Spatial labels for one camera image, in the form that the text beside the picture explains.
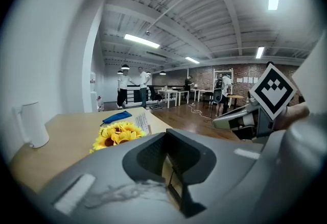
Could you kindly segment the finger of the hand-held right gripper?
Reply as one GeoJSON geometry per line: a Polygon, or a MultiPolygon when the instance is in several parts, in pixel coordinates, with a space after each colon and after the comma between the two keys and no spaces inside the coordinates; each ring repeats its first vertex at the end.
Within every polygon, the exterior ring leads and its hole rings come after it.
{"type": "Polygon", "coordinates": [[[216,129],[236,131],[242,128],[255,127],[253,112],[255,106],[250,104],[234,109],[212,120],[216,129]]]}

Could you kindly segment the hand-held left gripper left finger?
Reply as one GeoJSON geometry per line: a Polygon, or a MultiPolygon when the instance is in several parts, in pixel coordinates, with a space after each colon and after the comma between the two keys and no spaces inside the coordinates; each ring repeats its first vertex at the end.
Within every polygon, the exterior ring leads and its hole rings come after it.
{"type": "Polygon", "coordinates": [[[181,224],[161,175],[164,133],[86,156],[41,190],[51,224],[181,224]]]}

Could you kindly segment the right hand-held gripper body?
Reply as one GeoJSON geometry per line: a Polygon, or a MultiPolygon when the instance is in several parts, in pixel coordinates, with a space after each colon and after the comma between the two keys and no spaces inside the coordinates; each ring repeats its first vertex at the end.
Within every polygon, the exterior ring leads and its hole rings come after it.
{"type": "Polygon", "coordinates": [[[268,137],[274,131],[276,117],[287,107],[297,89],[276,66],[266,68],[250,95],[258,106],[256,138],[268,137]]]}

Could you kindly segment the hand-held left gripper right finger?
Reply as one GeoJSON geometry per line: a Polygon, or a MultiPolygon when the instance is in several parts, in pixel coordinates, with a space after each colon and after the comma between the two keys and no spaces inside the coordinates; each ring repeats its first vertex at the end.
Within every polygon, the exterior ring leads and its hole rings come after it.
{"type": "Polygon", "coordinates": [[[217,140],[206,180],[176,171],[168,191],[193,224],[327,223],[327,113],[313,114],[265,144],[217,140]]]}

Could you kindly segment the yellow round table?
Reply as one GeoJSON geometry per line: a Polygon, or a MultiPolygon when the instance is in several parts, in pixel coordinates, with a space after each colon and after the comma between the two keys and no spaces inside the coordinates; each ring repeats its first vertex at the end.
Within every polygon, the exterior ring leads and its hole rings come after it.
{"type": "Polygon", "coordinates": [[[239,100],[239,99],[243,99],[244,97],[243,96],[241,96],[241,95],[233,95],[233,94],[228,94],[227,95],[227,98],[229,98],[229,99],[234,99],[234,102],[233,102],[233,109],[236,109],[237,108],[237,101],[239,100]]]}

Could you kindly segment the grey oval seat shell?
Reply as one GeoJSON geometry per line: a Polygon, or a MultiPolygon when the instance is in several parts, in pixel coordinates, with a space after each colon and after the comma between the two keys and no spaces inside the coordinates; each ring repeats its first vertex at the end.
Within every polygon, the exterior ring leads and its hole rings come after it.
{"type": "Polygon", "coordinates": [[[222,100],[222,96],[223,96],[223,93],[222,93],[222,89],[221,88],[216,88],[214,89],[214,92],[213,92],[213,101],[215,103],[220,103],[221,100],[222,100]]]}

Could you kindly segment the yellow sunflower bouquet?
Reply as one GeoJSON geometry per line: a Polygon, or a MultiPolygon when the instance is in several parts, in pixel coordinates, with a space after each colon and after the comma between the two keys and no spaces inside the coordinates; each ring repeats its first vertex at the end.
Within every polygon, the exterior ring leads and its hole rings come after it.
{"type": "Polygon", "coordinates": [[[100,127],[98,137],[92,144],[89,154],[146,136],[146,132],[133,122],[116,122],[100,127]]]}

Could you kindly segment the white desk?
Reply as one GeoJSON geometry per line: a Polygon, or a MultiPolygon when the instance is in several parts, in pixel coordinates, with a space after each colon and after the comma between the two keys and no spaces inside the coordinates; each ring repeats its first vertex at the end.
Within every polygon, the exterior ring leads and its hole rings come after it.
{"type": "Polygon", "coordinates": [[[186,93],[186,103],[189,103],[189,97],[190,97],[190,92],[189,91],[177,91],[176,93],[176,101],[177,105],[180,106],[181,104],[181,98],[182,96],[186,93]]]}
{"type": "Polygon", "coordinates": [[[171,101],[174,101],[174,105],[177,106],[178,91],[176,90],[158,90],[158,93],[163,94],[163,101],[166,104],[167,109],[170,108],[171,101]]]}
{"type": "Polygon", "coordinates": [[[205,90],[205,89],[191,89],[191,92],[194,94],[194,101],[200,101],[200,97],[204,100],[205,93],[211,93],[209,96],[209,104],[213,103],[213,91],[212,90],[205,90]]]}

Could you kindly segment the white shelving unit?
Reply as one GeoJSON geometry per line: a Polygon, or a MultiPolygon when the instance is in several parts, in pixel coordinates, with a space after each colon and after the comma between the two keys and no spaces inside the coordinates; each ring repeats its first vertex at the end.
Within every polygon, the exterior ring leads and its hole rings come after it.
{"type": "Polygon", "coordinates": [[[224,74],[226,74],[231,80],[230,94],[233,94],[233,83],[234,83],[233,68],[230,68],[228,70],[216,70],[216,69],[214,69],[214,72],[213,72],[213,76],[214,76],[214,78],[213,78],[213,89],[215,89],[218,78],[222,77],[224,74]]]}

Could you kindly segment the light wooden desk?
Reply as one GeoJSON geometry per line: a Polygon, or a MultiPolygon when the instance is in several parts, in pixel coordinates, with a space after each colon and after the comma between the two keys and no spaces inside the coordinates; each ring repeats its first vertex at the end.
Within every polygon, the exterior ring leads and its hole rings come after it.
{"type": "Polygon", "coordinates": [[[56,115],[45,125],[47,144],[40,148],[24,144],[14,155],[9,166],[14,180],[39,192],[53,177],[89,153],[102,121],[117,113],[112,110],[56,115]]]}

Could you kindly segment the blue cloth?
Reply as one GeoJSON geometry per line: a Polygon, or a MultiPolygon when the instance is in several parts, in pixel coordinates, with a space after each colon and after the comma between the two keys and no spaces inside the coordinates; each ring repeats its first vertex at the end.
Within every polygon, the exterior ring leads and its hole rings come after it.
{"type": "Polygon", "coordinates": [[[102,120],[102,125],[111,124],[114,121],[118,121],[118,120],[121,120],[121,119],[126,119],[126,118],[129,118],[131,116],[132,116],[132,114],[130,114],[129,112],[123,111],[123,112],[111,115],[108,118],[102,120]]]}

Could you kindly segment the white paper label card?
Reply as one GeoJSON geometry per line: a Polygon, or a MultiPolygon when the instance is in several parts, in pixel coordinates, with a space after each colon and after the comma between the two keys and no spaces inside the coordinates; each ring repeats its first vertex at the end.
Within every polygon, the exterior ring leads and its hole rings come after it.
{"type": "Polygon", "coordinates": [[[135,123],[137,127],[141,128],[141,130],[145,132],[146,136],[151,134],[151,127],[149,126],[145,113],[136,116],[135,123]]]}

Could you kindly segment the black metal railing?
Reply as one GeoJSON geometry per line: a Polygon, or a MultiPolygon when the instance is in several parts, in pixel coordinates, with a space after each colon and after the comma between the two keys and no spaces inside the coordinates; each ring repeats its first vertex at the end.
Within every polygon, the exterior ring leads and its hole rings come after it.
{"type": "MultiPolygon", "coordinates": [[[[146,101],[151,102],[151,90],[149,87],[147,87],[147,92],[146,92],[146,101]]],[[[134,85],[128,85],[127,87],[127,100],[126,103],[141,103],[141,94],[140,94],[140,89],[139,86],[134,86],[134,85]]]]}

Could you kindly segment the white electric kettle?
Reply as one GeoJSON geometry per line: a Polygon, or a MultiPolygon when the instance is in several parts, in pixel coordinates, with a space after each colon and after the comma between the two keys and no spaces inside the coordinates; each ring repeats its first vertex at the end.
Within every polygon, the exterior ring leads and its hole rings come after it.
{"type": "Polygon", "coordinates": [[[12,108],[19,133],[31,148],[40,148],[49,141],[49,135],[42,119],[39,102],[12,108]]]}

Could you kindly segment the black office chair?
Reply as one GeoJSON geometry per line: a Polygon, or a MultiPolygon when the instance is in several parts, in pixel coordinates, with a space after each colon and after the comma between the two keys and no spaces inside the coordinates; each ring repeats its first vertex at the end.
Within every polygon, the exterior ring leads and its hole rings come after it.
{"type": "Polygon", "coordinates": [[[156,102],[155,104],[149,106],[150,109],[152,110],[162,109],[162,105],[160,104],[160,102],[162,101],[162,96],[155,91],[152,85],[149,86],[149,89],[151,92],[150,99],[156,102]]]}

